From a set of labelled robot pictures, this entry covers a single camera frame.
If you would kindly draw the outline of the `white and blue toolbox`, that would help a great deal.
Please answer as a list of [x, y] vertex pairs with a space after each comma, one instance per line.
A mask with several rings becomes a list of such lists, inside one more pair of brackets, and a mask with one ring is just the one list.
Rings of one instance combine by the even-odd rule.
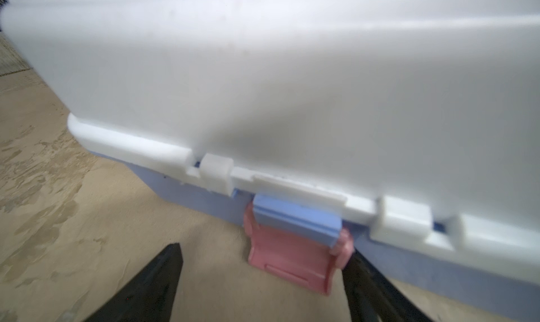
[[539, 320], [539, 0], [7, 0], [88, 151], [164, 199]]

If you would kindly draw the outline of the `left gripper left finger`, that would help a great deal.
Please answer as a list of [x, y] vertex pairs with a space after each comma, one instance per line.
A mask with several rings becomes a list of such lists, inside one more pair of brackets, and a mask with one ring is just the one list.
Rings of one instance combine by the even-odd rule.
[[169, 322], [183, 264], [180, 244], [169, 244], [86, 320]]

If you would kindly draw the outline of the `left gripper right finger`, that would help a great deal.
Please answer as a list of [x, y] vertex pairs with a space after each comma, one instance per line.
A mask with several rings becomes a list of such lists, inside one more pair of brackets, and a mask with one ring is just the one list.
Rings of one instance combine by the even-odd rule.
[[352, 321], [432, 321], [359, 251], [342, 275]]

